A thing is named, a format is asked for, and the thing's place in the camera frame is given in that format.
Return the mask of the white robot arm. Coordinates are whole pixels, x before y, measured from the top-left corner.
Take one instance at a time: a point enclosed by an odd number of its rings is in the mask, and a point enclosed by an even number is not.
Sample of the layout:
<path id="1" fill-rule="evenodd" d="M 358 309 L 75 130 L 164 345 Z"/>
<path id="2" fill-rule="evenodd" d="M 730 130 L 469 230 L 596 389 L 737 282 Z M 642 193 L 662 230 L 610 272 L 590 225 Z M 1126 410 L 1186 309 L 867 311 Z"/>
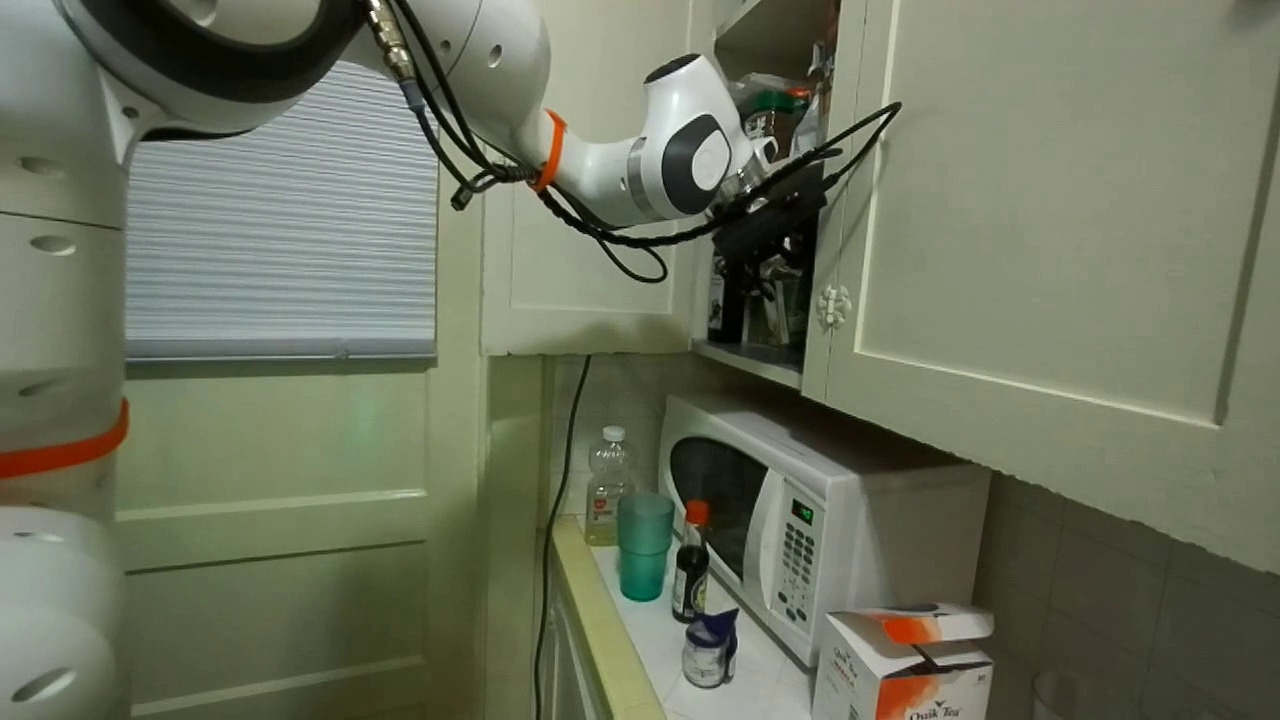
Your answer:
<path id="1" fill-rule="evenodd" d="M 0 720 L 123 720 L 110 481 L 136 148 L 249 136 L 339 64 L 431 151 L 559 193 L 592 230 L 691 235 L 786 180 L 704 57 L 647 71 L 635 136 L 578 136 L 544 105 L 535 0 L 0 0 Z"/>

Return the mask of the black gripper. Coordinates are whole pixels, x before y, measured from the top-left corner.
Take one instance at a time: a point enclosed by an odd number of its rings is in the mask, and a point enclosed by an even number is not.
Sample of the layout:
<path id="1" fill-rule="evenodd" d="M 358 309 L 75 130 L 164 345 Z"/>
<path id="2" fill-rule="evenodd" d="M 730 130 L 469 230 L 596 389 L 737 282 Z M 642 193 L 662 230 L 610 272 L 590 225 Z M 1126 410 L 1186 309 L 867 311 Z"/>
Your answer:
<path id="1" fill-rule="evenodd" d="M 822 203 L 824 203 L 822 167 L 806 167 L 781 189 L 771 189 L 759 207 L 730 219 L 712 235 L 722 276 L 730 282 L 744 282 L 771 254 L 781 254 L 790 267 L 806 267 L 814 258 Z"/>

